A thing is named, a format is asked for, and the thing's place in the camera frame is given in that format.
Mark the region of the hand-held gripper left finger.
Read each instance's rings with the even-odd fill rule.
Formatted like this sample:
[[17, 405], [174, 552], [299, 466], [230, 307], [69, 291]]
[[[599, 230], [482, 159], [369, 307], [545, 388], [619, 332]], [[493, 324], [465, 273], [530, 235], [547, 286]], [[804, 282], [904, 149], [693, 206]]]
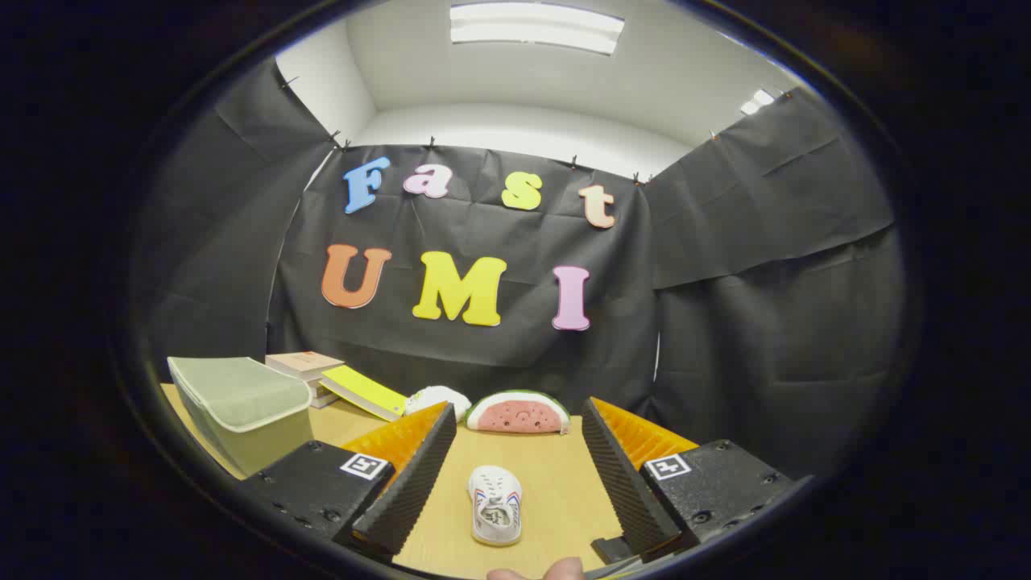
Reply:
[[433, 491], [457, 432], [448, 401], [344, 445], [311, 440], [242, 481], [262, 508], [317, 539], [393, 558]]

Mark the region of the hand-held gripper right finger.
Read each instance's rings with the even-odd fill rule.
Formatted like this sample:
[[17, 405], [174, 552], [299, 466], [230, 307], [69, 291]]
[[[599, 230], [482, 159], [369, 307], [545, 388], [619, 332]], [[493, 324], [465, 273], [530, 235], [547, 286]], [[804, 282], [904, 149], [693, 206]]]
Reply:
[[655, 561], [714, 543], [813, 483], [729, 438], [697, 444], [618, 405], [583, 401], [583, 441], [629, 557]]

